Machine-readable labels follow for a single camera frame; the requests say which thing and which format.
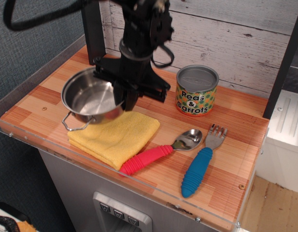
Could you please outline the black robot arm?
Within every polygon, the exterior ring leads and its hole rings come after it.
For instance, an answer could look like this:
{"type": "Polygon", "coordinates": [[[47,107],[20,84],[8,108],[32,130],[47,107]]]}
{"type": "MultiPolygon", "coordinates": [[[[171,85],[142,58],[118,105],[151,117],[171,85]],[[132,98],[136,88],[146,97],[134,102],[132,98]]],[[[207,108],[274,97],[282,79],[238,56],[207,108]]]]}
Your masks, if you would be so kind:
{"type": "Polygon", "coordinates": [[[138,98],[147,96],[164,102],[170,85],[158,76],[152,65],[153,52],[160,47],[174,60],[174,54],[164,45],[171,40],[168,0],[118,0],[125,21],[119,44],[120,58],[95,58],[94,76],[110,82],[114,101],[123,110],[131,111],[138,98]]]}

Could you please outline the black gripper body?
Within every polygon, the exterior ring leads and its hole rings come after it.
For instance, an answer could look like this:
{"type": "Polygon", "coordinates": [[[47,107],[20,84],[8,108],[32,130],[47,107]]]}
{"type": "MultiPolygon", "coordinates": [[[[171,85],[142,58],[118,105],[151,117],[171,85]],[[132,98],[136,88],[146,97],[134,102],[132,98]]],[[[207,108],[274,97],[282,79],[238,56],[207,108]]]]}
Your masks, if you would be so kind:
{"type": "Polygon", "coordinates": [[[120,58],[95,58],[95,76],[112,83],[112,86],[118,81],[126,90],[138,90],[140,97],[164,102],[170,85],[153,71],[152,54],[141,57],[123,48],[120,52],[120,58]]]}

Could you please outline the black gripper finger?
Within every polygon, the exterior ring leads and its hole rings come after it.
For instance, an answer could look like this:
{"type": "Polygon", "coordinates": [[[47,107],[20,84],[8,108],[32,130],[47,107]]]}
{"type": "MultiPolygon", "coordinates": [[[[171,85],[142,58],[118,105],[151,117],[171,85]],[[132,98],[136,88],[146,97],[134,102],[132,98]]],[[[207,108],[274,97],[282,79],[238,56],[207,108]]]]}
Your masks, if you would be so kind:
{"type": "Polygon", "coordinates": [[[114,102],[116,105],[124,105],[126,100],[126,89],[125,87],[118,81],[115,81],[114,85],[114,102]]]}
{"type": "Polygon", "coordinates": [[[140,92],[134,89],[125,90],[125,111],[132,111],[138,98],[140,96],[140,92]]]}

